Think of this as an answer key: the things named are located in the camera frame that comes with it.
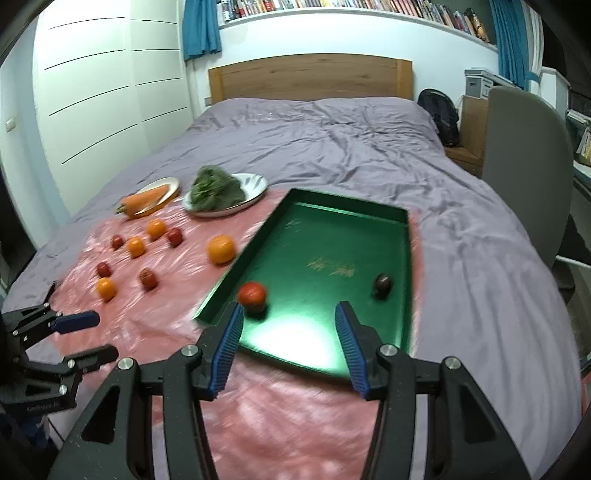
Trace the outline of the orange front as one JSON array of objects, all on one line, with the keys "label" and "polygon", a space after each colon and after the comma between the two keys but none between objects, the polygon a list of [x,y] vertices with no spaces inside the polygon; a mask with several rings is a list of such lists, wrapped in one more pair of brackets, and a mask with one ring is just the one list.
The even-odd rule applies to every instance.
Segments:
[{"label": "orange front", "polygon": [[117,295],[117,287],[110,277],[102,277],[96,283],[96,290],[103,302],[110,302]]}]

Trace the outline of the red apple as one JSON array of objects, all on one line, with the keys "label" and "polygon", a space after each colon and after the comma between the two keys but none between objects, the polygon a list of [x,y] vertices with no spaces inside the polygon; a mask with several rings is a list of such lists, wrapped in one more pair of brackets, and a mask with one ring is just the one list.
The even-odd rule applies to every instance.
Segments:
[{"label": "red apple", "polygon": [[166,233],[166,238],[167,238],[168,244],[172,248],[176,248],[184,240],[184,236],[183,236],[182,231],[177,227],[170,228]]},{"label": "red apple", "polygon": [[266,287],[259,282],[246,282],[239,288],[236,299],[246,311],[262,312],[266,309]]},{"label": "red apple", "polygon": [[139,280],[144,291],[149,292],[158,286],[156,274],[149,268],[143,268],[139,273]]},{"label": "red apple", "polygon": [[124,245],[124,239],[120,235],[113,235],[111,238],[111,248],[116,251]]},{"label": "red apple", "polygon": [[100,278],[110,277],[112,275],[112,270],[106,262],[99,262],[96,266],[96,272]]}]

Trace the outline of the dark plum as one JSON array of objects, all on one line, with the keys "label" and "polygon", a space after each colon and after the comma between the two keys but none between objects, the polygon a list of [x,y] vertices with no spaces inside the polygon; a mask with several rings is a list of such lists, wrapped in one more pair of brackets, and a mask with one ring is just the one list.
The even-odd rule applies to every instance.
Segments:
[{"label": "dark plum", "polygon": [[393,278],[385,273],[381,273],[379,275],[377,275],[375,281],[374,281],[374,285],[373,285],[373,291],[374,291],[374,295],[377,298],[386,298],[390,295],[392,289],[394,286],[394,280]]}]

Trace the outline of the large orange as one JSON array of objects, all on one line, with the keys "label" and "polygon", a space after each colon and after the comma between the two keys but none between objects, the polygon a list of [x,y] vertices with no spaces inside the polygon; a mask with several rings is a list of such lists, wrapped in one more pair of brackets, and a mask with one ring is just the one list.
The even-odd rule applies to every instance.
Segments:
[{"label": "large orange", "polygon": [[235,242],[228,235],[211,238],[206,246],[207,257],[214,265],[223,265],[235,260]]}]

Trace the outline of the pink plastic sheet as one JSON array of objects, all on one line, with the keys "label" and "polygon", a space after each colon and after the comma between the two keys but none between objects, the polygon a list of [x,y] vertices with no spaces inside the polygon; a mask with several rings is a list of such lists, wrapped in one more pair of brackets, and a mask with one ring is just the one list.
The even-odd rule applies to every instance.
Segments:
[{"label": "pink plastic sheet", "polygon": [[195,219],[144,257],[112,258],[98,299],[93,264],[108,222],[66,276],[56,305],[96,310],[74,346],[119,359],[68,435],[54,479],[356,479],[377,408],[372,366],[342,314],[405,354],[412,320],[408,212],[320,192],[270,192],[235,215]]}]

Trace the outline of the purple bed duvet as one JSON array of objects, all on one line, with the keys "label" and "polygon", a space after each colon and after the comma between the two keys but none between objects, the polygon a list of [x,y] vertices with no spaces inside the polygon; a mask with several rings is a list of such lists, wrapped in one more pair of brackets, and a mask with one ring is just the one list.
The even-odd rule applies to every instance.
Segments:
[{"label": "purple bed duvet", "polygon": [[[457,356],[492,403],[533,478],[581,420],[578,350],[554,277],[524,227],[485,182],[444,153],[429,116],[401,99],[229,100],[111,180],[33,258],[6,310],[39,302],[134,187],[204,165],[409,210],[421,241],[418,357]],[[242,356],[205,407],[224,479],[356,479],[376,408]]]}]

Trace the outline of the orange carrot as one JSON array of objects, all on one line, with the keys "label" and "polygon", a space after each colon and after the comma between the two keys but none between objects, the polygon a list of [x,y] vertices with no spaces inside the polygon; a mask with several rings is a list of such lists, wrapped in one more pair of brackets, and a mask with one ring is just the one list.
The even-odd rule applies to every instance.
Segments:
[{"label": "orange carrot", "polygon": [[127,217],[133,217],[144,209],[157,204],[167,192],[168,186],[160,185],[143,192],[129,195],[120,201],[116,213],[124,214]]}]

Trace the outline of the green leafy vegetable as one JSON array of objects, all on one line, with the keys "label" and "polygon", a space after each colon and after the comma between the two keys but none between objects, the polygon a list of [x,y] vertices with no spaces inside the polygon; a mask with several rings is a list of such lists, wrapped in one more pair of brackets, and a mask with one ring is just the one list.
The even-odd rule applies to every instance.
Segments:
[{"label": "green leafy vegetable", "polygon": [[218,166],[204,166],[197,172],[189,192],[194,211],[218,211],[245,201],[240,182]]}]

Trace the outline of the green rectangular tray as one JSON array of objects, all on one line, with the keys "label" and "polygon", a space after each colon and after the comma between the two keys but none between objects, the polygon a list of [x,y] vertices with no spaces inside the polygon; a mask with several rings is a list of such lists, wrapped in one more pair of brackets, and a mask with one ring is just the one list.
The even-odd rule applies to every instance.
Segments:
[{"label": "green rectangular tray", "polygon": [[[385,273],[390,295],[373,285]],[[291,189],[194,314],[217,323],[246,282],[266,287],[266,309],[245,315],[242,351],[284,368],[348,380],[335,330],[335,306],[348,301],[384,342],[411,344],[413,260],[407,210],[372,201]]]}]

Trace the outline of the white plate dark rim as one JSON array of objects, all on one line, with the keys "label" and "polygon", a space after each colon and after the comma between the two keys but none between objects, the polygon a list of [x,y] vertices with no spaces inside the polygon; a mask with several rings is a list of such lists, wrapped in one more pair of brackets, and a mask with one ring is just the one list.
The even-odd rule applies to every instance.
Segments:
[{"label": "white plate dark rim", "polygon": [[220,218],[233,215],[243,211],[250,206],[256,204],[257,201],[263,198],[266,193],[269,182],[266,177],[253,173],[235,173],[232,174],[235,180],[238,180],[242,193],[245,194],[245,200],[239,202],[231,207],[222,210],[213,211],[197,211],[190,202],[190,193],[186,193],[181,201],[183,209],[189,214],[200,218]]}]

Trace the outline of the white wardrobe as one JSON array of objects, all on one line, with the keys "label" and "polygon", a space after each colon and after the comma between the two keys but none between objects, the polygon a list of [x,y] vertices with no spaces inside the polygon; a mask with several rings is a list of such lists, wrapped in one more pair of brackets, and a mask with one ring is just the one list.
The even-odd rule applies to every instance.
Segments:
[{"label": "white wardrobe", "polygon": [[37,19],[33,96],[69,213],[192,123],[179,1],[52,2]]}]

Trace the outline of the grey office chair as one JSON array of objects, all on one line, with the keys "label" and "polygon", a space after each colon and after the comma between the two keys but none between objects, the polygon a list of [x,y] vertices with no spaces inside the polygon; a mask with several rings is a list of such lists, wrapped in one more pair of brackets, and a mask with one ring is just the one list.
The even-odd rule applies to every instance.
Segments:
[{"label": "grey office chair", "polygon": [[553,265],[573,190],[573,151],[564,119],[534,94],[492,88],[482,179],[513,210],[544,263]]}]

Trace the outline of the black backpack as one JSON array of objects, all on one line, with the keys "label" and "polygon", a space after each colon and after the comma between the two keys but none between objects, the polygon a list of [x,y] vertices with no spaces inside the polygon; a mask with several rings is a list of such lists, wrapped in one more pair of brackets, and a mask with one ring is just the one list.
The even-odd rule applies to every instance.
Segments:
[{"label": "black backpack", "polygon": [[425,89],[419,94],[418,104],[431,115],[441,143],[459,147],[459,114],[452,100],[439,90]]}]

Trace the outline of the wooden nightstand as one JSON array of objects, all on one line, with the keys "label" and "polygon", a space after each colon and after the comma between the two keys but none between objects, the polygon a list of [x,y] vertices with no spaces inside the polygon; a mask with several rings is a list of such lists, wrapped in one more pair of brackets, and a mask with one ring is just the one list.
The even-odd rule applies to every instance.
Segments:
[{"label": "wooden nightstand", "polygon": [[465,96],[460,113],[460,146],[446,147],[446,155],[458,166],[480,178],[485,162],[489,102]]}]

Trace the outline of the left blue curtain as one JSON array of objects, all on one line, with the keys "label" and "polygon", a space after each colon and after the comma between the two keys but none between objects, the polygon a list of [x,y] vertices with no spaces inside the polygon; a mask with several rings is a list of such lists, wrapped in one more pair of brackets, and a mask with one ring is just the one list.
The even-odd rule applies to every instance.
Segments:
[{"label": "left blue curtain", "polygon": [[221,53],[221,34],[214,0],[186,0],[182,20],[185,61]]}]

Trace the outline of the blue curtain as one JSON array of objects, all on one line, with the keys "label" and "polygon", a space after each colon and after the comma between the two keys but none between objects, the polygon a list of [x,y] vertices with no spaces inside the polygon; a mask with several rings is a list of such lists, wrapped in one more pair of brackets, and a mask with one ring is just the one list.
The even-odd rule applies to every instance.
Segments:
[{"label": "blue curtain", "polygon": [[533,94],[541,89],[544,32],[541,16],[521,0],[490,0],[499,73]]},{"label": "blue curtain", "polygon": [[182,20],[185,61],[221,53],[221,34],[214,0],[186,0]]}]

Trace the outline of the wooden headboard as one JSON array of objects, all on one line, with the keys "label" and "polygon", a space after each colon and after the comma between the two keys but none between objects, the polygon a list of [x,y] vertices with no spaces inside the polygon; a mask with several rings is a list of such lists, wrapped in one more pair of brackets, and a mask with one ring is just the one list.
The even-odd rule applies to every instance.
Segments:
[{"label": "wooden headboard", "polygon": [[411,61],[361,54],[298,54],[243,61],[209,69],[208,80],[213,104],[235,98],[414,98]]}]

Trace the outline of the right blue curtain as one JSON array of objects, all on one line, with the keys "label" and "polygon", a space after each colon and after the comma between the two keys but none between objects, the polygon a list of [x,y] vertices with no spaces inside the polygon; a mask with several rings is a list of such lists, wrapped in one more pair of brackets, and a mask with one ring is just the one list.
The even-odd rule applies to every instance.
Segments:
[{"label": "right blue curtain", "polygon": [[544,32],[541,16],[521,0],[490,0],[499,73],[533,94],[541,89]]}]

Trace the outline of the row of books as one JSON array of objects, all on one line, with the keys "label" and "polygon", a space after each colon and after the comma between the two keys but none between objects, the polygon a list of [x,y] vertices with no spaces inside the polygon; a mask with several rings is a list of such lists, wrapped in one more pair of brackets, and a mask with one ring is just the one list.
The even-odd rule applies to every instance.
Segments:
[{"label": "row of books", "polygon": [[394,14],[425,20],[494,44],[496,34],[488,1],[429,0],[230,0],[217,1],[218,23],[223,25],[250,16],[296,10],[353,10]]}]

